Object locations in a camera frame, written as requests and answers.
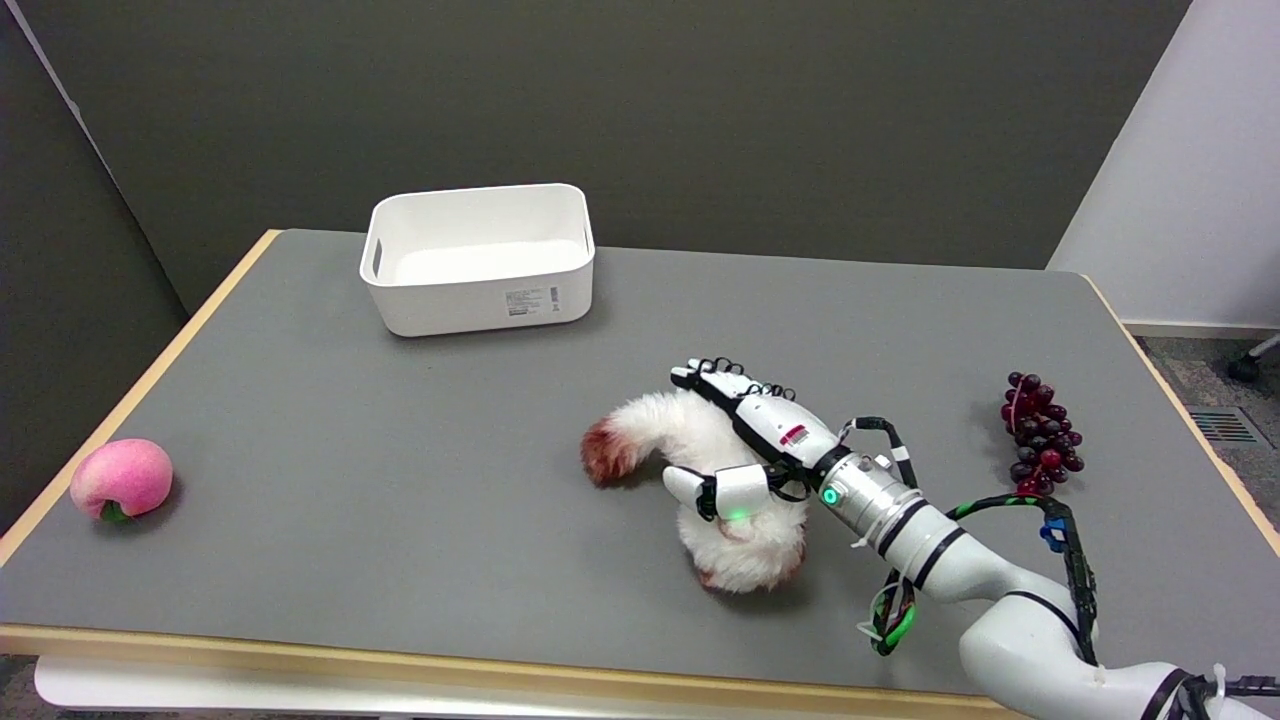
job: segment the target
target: white fluffy tail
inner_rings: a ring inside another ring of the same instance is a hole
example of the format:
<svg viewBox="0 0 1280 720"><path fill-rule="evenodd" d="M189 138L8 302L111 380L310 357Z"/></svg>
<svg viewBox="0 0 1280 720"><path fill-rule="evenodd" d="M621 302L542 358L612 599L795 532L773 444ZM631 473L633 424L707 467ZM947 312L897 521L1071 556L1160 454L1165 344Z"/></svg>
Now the white fluffy tail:
<svg viewBox="0 0 1280 720"><path fill-rule="evenodd" d="M664 451L684 423L676 393L650 393L627 402L582 436L582 468L604 487L631 474L654 451Z"/></svg>

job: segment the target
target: brown fur tip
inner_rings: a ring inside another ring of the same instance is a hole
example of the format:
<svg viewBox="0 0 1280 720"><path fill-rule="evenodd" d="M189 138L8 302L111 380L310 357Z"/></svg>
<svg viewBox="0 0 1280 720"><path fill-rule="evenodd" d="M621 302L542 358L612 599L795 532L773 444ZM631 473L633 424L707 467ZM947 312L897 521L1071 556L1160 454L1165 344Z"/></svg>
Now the brown fur tip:
<svg viewBox="0 0 1280 720"><path fill-rule="evenodd" d="M609 419L596 421L582 436L582 469L595 487L609 487L636 469L636 448L609 429Z"/></svg>

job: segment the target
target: plastic bin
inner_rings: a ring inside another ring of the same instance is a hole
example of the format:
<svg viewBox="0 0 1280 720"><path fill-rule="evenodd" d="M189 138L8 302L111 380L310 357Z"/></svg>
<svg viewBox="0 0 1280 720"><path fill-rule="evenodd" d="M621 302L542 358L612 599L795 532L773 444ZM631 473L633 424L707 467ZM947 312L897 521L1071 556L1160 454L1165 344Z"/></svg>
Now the plastic bin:
<svg viewBox="0 0 1280 720"><path fill-rule="evenodd" d="M594 264L582 191L524 184L383 200L360 277L387 329L420 337L576 320Z"/></svg>

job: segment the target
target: gray wall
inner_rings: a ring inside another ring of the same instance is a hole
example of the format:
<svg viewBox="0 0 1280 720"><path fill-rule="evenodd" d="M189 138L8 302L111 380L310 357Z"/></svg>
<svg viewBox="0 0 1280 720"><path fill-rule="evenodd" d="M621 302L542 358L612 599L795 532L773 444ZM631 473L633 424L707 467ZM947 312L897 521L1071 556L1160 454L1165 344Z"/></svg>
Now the gray wall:
<svg viewBox="0 0 1280 720"><path fill-rule="evenodd" d="M8 10L0 99L4 532L186 314Z"/></svg>
<svg viewBox="0 0 1280 720"><path fill-rule="evenodd" d="M602 245L1042 268L1189 0L22 0L193 309L268 227L564 181Z"/></svg>

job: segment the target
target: red grapes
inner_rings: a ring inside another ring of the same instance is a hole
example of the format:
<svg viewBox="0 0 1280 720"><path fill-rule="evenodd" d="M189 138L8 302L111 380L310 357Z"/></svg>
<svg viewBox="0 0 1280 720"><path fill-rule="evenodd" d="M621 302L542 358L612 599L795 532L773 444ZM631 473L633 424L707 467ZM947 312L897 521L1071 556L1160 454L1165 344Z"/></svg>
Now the red grapes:
<svg viewBox="0 0 1280 720"><path fill-rule="evenodd" d="M1000 407L1005 432L1018 445L1018 462L1009 468L1009 477L1020 495L1052 495L1056 483L1066 482L1068 471L1084 469L1075 451L1084 436L1073 430L1066 407L1052 405L1053 387L1039 375L1010 373L1009 386Z"/></svg>

